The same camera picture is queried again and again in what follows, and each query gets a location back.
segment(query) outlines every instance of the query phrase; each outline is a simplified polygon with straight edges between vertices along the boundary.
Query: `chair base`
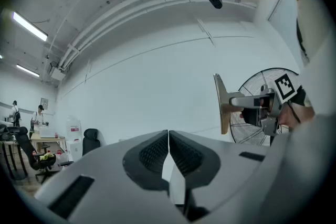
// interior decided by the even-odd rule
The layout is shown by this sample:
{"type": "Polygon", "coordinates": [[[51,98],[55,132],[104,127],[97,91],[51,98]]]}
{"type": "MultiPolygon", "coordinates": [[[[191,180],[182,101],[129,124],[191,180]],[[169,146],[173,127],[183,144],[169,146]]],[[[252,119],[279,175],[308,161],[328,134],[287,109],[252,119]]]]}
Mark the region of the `chair base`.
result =
{"type": "Polygon", "coordinates": [[[37,176],[43,176],[42,181],[41,181],[41,184],[43,184],[43,182],[47,179],[47,177],[50,177],[53,174],[58,173],[58,172],[59,171],[49,171],[48,168],[45,168],[42,173],[36,174],[35,177],[36,177],[36,180],[39,181],[37,176]]]}

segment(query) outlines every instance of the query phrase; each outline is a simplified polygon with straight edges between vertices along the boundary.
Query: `fan grille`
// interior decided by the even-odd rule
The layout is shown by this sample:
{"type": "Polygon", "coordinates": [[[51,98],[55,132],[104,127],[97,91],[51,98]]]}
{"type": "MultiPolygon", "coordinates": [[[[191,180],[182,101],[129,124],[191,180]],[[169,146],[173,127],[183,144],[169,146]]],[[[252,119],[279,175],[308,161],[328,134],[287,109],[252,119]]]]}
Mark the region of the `fan grille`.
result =
{"type": "MultiPolygon", "coordinates": [[[[239,89],[245,96],[259,95],[262,85],[270,83],[284,73],[288,74],[294,88],[300,87],[298,74],[284,68],[271,68],[261,71],[249,78],[239,89]]],[[[239,117],[240,112],[232,113],[230,117],[230,130],[232,137],[236,143],[246,143],[251,145],[270,146],[270,136],[265,135],[260,127],[245,123],[244,119],[239,117]]],[[[278,133],[288,133],[287,126],[280,126],[278,133]]]]}

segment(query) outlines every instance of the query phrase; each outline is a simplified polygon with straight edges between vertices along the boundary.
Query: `table leg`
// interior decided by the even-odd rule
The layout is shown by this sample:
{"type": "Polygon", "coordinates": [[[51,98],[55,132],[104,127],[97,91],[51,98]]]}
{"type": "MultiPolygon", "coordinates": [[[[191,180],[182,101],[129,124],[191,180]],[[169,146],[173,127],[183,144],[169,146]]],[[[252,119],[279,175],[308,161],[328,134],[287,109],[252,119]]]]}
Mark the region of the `table leg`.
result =
{"type": "Polygon", "coordinates": [[[11,179],[14,179],[14,175],[13,175],[11,166],[9,165],[9,162],[8,162],[7,153],[6,153],[6,149],[5,149],[5,144],[4,143],[2,143],[2,152],[4,153],[4,157],[5,157],[7,169],[9,171],[9,175],[10,175],[11,179]]]}
{"type": "Polygon", "coordinates": [[[23,159],[22,159],[22,154],[21,154],[21,148],[20,148],[20,145],[17,145],[17,150],[19,152],[19,157],[20,157],[20,162],[21,162],[21,165],[22,165],[22,169],[23,169],[23,172],[25,173],[26,176],[28,176],[28,173],[27,173],[27,170],[26,170],[26,166],[23,162],[23,159]]]}
{"type": "Polygon", "coordinates": [[[13,164],[14,170],[17,170],[16,165],[15,165],[15,161],[14,161],[13,152],[12,152],[12,147],[10,145],[8,145],[8,149],[9,149],[9,154],[11,156],[10,158],[12,160],[12,164],[13,164]]]}

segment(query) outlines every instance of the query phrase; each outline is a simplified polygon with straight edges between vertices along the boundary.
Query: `wooden floor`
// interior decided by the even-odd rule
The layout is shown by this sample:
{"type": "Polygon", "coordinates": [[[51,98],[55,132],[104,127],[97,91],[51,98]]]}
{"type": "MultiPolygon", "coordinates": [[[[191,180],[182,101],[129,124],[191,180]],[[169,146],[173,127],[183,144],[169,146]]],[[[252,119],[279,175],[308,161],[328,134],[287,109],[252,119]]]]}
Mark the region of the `wooden floor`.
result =
{"type": "MultiPolygon", "coordinates": [[[[7,169],[7,166],[6,166],[5,158],[4,158],[3,151],[1,149],[1,147],[0,147],[0,153],[1,153],[0,154],[0,164],[2,165],[2,169],[4,170],[4,172],[7,174],[8,178],[10,179],[9,172],[8,172],[8,169],[7,169]]],[[[9,155],[9,149],[8,149],[7,145],[6,145],[6,153],[7,153],[7,158],[8,158],[10,167],[12,168],[12,170],[14,170],[13,163],[12,163],[12,160],[10,159],[11,157],[9,155]]],[[[22,191],[25,191],[26,193],[33,196],[35,194],[35,192],[41,186],[41,183],[39,181],[37,181],[36,177],[35,177],[35,174],[40,173],[40,171],[38,171],[38,170],[36,171],[36,170],[32,169],[29,165],[27,155],[23,151],[21,151],[21,154],[22,154],[22,158],[23,158],[28,176],[23,180],[11,180],[11,181],[12,181],[12,183],[15,187],[17,187],[18,189],[20,189],[22,191]]],[[[13,156],[14,156],[14,162],[15,162],[16,168],[21,169],[22,166],[21,166],[19,154],[17,152],[17,146],[14,146],[13,156]]]]}

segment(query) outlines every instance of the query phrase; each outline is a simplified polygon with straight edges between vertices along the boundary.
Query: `black slot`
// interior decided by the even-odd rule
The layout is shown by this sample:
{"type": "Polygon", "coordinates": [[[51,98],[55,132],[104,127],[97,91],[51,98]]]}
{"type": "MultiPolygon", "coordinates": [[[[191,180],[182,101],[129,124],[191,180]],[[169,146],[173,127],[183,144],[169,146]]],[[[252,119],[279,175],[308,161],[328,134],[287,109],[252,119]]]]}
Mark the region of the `black slot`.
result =
{"type": "Polygon", "coordinates": [[[258,162],[262,162],[265,158],[265,156],[263,156],[263,155],[259,155],[259,154],[251,153],[251,152],[242,152],[242,153],[240,153],[240,156],[244,157],[244,158],[252,159],[252,160],[258,161],[258,162]]]}
{"type": "Polygon", "coordinates": [[[60,217],[67,219],[93,182],[94,179],[91,177],[79,176],[49,209],[60,217]]]}

